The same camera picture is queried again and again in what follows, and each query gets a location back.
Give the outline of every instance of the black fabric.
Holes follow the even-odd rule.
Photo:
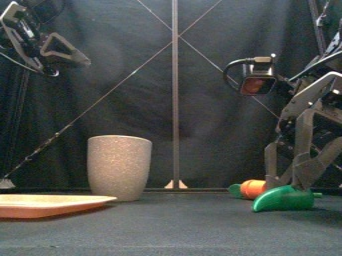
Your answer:
[[[341,255],[342,198],[310,211],[252,212],[227,193],[145,194],[40,220],[2,220],[2,255]]]
[[[14,174],[18,186],[87,187],[87,139],[106,134],[153,141],[147,187],[173,179],[171,3],[67,1],[46,24],[93,65],[62,68],[58,78],[31,75],[12,166],[118,88]],[[280,73],[296,75],[318,53],[309,5],[183,0],[178,15],[181,179],[194,188],[227,187],[264,178],[264,148],[285,101],[276,93],[239,96],[221,70],[235,59],[276,53]]]

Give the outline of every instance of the orange plate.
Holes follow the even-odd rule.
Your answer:
[[[0,195],[0,218],[34,219],[85,211],[117,200],[109,196]]]

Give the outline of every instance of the white cup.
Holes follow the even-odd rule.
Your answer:
[[[118,201],[141,198],[150,173],[153,142],[147,139],[103,135],[89,139],[89,182],[97,195]]]

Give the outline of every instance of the gray cup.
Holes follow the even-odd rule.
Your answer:
[[[89,182],[97,195],[135,201],[146,188],[153,142],[147,139],[105,135],[89,139]]]

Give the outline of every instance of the black curtain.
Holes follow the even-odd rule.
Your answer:
[[[222,69],[235,59],[276,53],[280,74],[300,73],[318,54],[313,20],[306,1],[178,5],[181,179],[191,188],[222,188],[264,178],[264,148],[285,104],[276,93],[238,95]],[[30,76],[12,166],[74,125],[14,174],[16,185],[87,188],[87,139],[122,134],[153,141],[147,187],[165,187],[174,177],[173,1],[70,0],[46,29],[71,41],[93,65],[62,67],[56,78]]]

